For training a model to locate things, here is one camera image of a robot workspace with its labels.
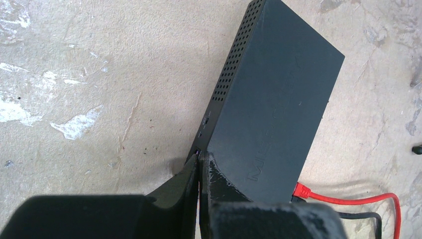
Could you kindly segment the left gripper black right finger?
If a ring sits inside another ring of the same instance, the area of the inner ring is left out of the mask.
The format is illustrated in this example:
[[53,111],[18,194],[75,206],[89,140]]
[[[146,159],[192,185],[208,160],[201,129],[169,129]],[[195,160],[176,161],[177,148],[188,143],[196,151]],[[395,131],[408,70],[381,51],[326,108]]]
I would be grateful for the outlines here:
[[227,180],[213,155],[199,155],[199,227],[204,239],[345,239],[338,214],[315,203],[252,202]]

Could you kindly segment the black network switch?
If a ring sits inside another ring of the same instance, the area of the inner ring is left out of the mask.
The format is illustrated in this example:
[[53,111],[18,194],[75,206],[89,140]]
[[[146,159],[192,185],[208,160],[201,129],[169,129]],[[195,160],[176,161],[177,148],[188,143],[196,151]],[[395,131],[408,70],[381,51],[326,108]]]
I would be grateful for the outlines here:
[[190,150],[204,204],[291,200],[343,61],[282,1],[249,3]]

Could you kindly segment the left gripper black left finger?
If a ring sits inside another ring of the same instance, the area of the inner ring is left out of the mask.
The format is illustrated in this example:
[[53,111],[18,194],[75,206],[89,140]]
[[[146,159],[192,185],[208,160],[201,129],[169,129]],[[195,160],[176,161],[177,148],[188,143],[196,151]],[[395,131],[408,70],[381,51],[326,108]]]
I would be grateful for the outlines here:
[[47,195],[26,200],[3,239],[192,239],[198,158],[147,195]]

